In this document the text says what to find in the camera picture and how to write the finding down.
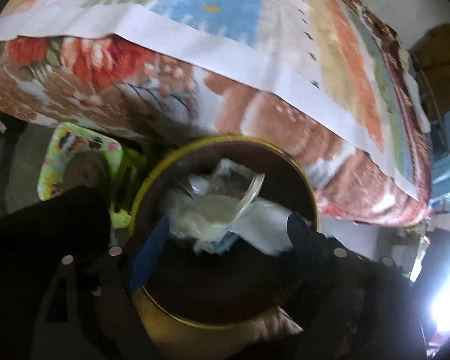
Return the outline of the dark round trash bin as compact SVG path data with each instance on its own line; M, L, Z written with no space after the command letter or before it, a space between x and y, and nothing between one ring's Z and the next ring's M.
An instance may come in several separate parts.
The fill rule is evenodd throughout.
M161 358L226 359L302 332L283 309L303 281L293 212L319 229L309 181L266 141L207 137L161 160L130 223L132 298Z

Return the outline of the pale green plastic pouch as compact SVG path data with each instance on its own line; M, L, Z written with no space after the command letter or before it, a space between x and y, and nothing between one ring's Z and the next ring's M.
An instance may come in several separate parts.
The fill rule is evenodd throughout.
M214 242L236 219L241 210L241 200L214 193L190 197L172 190L161 203L161 208L170 220L173 236Z

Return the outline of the clear plastic tray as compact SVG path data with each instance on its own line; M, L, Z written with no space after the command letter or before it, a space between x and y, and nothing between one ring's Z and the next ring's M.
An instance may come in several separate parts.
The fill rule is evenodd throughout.
M190 175L187 180L194 196L220 194L241 200L239 218L258 196L266 175L254 172L229 158L222 158L210 175Z

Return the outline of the mustard yellow hanging garment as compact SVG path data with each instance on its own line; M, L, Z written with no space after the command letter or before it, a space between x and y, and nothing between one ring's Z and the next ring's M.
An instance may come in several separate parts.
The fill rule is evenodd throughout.
M428 30L410 55L425 113L437 120L450 111L450 24Z

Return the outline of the striped colourful bed mat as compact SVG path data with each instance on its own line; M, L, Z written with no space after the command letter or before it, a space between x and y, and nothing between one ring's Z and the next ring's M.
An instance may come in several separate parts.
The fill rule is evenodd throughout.
M108 35L279 96L417 197L407 70L357 0L9 0L0 14L0 41Z

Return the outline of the floral red brown blanket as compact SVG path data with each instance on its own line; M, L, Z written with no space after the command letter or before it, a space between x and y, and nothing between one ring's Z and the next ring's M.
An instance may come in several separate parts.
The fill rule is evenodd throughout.
M0 111L40 125L67 121L119 137L241 134L280 147L314 187L319 210L339 219L409 226L428 212L430 166L418 86L397 33L362 1L366 16L393 34L385 45L406 69L407 140L415 147L418 195L410 197L370 155L281 97L116 35L0 41ZM0 0L0 14L9 0Z

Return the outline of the green cartoon child stool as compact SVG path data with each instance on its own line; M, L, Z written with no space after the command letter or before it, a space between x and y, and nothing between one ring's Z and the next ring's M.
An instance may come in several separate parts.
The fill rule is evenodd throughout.
M112 227L127 228L139 175L147 158L119 141L71 123L53 132L43 159L37 194L42 201L79 185L109 189Z

